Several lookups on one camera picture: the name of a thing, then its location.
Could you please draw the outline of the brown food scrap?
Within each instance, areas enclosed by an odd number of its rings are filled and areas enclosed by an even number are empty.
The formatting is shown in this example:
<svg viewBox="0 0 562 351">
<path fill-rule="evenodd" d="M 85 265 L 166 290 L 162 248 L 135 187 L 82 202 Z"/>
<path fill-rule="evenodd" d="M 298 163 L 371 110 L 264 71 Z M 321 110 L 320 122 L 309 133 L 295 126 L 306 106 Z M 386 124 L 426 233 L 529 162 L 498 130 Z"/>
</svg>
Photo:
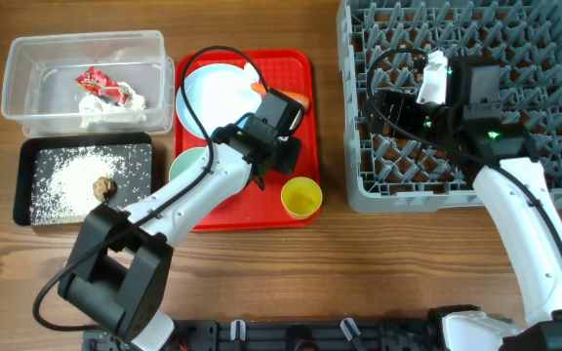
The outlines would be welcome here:
<svg viewBox="0 0 562 351">
<path fill-rule="evenodd" d="M 116 183 L 112 178 L 101 176 L 93 183 L 94 197 L 104 202 L 116 191 Z"/>
</svg>

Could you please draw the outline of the red snack wrapper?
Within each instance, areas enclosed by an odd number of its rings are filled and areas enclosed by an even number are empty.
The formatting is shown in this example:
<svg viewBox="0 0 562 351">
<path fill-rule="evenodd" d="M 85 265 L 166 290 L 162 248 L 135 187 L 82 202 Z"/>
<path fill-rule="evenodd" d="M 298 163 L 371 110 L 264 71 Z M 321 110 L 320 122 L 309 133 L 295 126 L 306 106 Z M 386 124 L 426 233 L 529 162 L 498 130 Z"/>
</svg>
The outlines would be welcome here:
<svg viewBox="0 0 562 351">
<path fill-rule="evenodd" d="M 120 86 L 94 66 L 88 68 L 75 81 L 87 93 L 97 98 L 106 98 L 116 104 L 124 105 L 130 97 L 129 90 L 126 87 Z"/>
</svg>

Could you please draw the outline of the mint green bowl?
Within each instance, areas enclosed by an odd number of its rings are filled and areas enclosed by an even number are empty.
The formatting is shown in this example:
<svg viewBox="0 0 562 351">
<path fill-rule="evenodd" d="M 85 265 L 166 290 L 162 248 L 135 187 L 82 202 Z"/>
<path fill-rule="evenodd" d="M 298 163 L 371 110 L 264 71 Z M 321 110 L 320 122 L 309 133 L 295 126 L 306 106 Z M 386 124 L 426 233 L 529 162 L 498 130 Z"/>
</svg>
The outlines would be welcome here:
<svg viewBox="0 0 562 351">
<path fill-rule="evenodd" d="M 168 181 L 172 181 L 174 178 L 186 171 L 190 166 L 195 164 L 202 156 L 204 156 L 206 152 L 206 147 L 193 147 L 180 153 L 170 167 Z"/>
</svg>

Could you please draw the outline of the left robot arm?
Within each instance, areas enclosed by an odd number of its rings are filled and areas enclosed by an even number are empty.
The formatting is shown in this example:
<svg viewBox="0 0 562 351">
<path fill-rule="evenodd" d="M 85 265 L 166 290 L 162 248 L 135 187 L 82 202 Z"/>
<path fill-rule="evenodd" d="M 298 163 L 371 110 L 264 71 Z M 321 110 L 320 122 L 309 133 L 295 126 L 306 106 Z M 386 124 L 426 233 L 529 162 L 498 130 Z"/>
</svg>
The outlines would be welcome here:
<svg viewBox="0 0 562 351">
<path fill-rule="evenodd" d="M 293 172 L 303 105 L 269 89 L 253 113 L 216 128 L 206 153 L 155 193 L 85 218 L 58 294 L 118 340 L 160 350 L 175 330 L 160 309 L 174 249 L 215 207 L 263 176 Z"/>
</svg>

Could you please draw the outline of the orange carrot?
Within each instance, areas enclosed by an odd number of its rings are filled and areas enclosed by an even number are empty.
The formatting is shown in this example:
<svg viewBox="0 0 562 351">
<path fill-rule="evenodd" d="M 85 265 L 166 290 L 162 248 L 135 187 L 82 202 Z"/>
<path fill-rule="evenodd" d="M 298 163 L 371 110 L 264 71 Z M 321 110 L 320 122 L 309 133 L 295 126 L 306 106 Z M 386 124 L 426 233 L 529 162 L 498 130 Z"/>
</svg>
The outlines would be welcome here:
<svg viewBox="0 0 562 351">
<path fill-rule="evenodd" d="M 251 89 L 258 93 L 261 96 L 265 96 L 266 95 L 266 89 L 263 86 L 262 83 L 252 83 L 250 85 Z M 307 96 L 302 95 L 302 94 L 298 94 L 298 93 L 294 93 L 294 92 L 288 92 L 288 91 L 282 91 L 282 94 L 284 94 L 285 96 L 292 98 L 296 101 L 298 101 L 305 110 L 308 110 L 310 107 L 310 100 Z"/>
</svg>

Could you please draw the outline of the white tissue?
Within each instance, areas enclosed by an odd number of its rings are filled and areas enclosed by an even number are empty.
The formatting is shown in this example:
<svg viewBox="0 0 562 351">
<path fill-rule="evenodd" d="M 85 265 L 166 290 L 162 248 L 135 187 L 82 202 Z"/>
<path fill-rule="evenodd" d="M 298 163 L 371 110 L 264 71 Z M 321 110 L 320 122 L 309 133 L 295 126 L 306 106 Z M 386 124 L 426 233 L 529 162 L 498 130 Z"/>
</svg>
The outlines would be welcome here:
<svg viewBox="0 0 562 351">
<path fill-rule="evenodd" d="M 146 109 L 146 99 L 139 95 L 126 82 L 118 82 L 120 88 L 124 88 L 128 94 L 124 105 L 107 102 L 105 99 L 86 94 L 79 102 L 78 109 L 82 115 L 80 127 L 89 129 L 94 125 L 109 123 L 141 123 L 147 120 L 147 116 L 141 111 Z"/>
</svg>

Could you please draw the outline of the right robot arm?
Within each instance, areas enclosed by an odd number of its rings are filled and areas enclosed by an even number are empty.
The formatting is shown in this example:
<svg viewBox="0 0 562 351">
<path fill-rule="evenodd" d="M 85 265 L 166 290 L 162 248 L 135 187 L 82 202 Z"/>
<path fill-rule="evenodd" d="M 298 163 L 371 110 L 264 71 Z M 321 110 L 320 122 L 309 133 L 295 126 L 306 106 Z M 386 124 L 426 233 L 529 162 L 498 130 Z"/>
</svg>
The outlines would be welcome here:
<svg viewBox="0 0 562 351">
<path fill-rule="evenodd" d="M 415 95 L 367 87 L 371 127 L 447 153 L 499 230 L 527 321 L 521 329 L 475 308 L 436 309 L 443 348 L 562 350 L 562 221 L 532 135 L 502 121 L 499 64 L 433 53 L 417 66 Z"/>
</svg>

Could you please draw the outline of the white rice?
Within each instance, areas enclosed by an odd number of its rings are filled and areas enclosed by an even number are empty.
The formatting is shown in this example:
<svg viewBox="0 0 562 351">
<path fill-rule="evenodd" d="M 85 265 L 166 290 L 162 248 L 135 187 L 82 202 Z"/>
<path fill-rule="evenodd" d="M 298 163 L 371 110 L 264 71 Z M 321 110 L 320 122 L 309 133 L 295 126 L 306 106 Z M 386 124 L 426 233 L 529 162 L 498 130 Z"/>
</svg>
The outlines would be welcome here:
<svg viewBox="0 0 562 351">
<path fill-rule="evenodd" d="M 148 196 L 152 187 L 149 143 L 42 149 L 36 154 L 29 205 L 29 223 L 76 223 L 101 201 L 93 183 L 112 178 L 116 191 L 104 201 L 121 210 Z"/>
</svg>

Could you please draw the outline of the yellow plastic cup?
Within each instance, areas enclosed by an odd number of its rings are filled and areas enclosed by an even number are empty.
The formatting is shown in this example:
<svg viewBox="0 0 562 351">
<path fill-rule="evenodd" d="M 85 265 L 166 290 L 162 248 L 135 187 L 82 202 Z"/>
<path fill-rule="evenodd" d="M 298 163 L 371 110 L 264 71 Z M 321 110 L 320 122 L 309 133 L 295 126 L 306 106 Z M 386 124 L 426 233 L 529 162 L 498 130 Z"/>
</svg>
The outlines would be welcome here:
<svg viewBox="0 0 562 351">
<path fill-rule="evenodd" d="M 320 209 L 323 193 L 315 180 L 304 176 L 294 177 L 282 187 L 281 202 L 290 217 L 303 220 Z"/>
</svg>

